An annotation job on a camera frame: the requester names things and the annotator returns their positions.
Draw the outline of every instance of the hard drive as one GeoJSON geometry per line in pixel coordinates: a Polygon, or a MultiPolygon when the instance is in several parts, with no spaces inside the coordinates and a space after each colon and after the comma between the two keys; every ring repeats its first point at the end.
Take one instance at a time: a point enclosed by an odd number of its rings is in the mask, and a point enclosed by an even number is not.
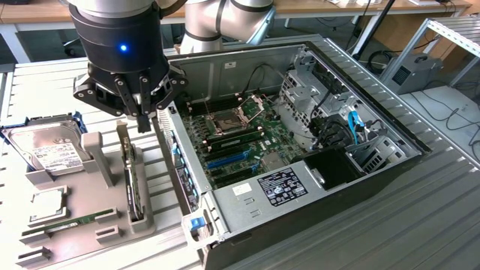
{"type": "Polygon", "coordinates": [[[92,159],[82,149],[82,133],[87,130],[79,114],[26,119],[0,126],[0,137],[20,153],[31,170],[60,176],[83,170],[83,162],[92,159]]]}

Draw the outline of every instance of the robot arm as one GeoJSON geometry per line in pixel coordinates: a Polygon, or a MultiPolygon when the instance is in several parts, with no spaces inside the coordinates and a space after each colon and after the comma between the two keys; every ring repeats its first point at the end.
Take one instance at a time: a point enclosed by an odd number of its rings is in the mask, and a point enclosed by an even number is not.
{"type": "Polygon", "coordinates": [[[162,9],[154,0],[70,0],[88,57],[74,96],[115,116],[135,117],[139,132],[151,130],[148,119],[187,85],[180,74],[170,77],[160,33],[162,17],[186,1],[162,9]]]}
{"type": "MultiPolygon", "coordinates": [[[[70,12],[88,57],[88,74],[74,96],[99,110],[138,121],[167,108],[188,85],[163,52],[160,19],[187,0],[70,0],[70,12]]],[[[260,44],[275,15],[274,0],[190,0],[182,53],[222,49],[226,34],[260,44]]]]}
{"type": "Polygon", "coordinates": [[[180,52],[223,48],[223,35],[259,45],[274,20],[274,0],[190,0],[180,52]]]}

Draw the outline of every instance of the motherboard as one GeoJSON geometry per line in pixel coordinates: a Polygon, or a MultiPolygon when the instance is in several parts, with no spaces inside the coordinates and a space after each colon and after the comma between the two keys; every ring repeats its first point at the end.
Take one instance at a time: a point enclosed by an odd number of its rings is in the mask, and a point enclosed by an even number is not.
{"type": "Polygon", "coordinates": [[[199,106],[206,114],[191,106],[182,118],[215,188],[282,168],[306,153],[267,96],[252,94],[230,109],[219,110],[210,102],[199,106]]]}

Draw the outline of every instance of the blue cable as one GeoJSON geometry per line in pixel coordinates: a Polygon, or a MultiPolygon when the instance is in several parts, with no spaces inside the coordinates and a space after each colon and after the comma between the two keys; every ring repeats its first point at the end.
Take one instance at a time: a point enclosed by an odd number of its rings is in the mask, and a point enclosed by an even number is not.
{"type": "Polygon", "coordinates": [[[351,111],[348,113],[348,126],[351,128],[351,131],[354,133],[354,139],[355,139],[355,144],[359,144],[359,139],[358,139],[358,133],[355,131],[355,126],[360,125],[360,127],[364,127],[364,123],[360,121],[360,117],[359,117],[359,113],[358,111],[351,111]]]}

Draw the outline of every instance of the hard drive label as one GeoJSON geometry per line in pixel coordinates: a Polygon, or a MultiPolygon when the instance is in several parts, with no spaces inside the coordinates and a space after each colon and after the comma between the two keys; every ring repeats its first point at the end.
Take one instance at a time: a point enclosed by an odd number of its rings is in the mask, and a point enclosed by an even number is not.
{"type": "Polygon", "coordinates": [[[72,143],[35,148],[32,152],[48,172],[82,165],[82,159],[72,143]]]}
{"type": "Polygon", "coordinates": [[[292,168],[260,178],[258,182],[274,206],[279,206],[308,194],[292,168]]]}

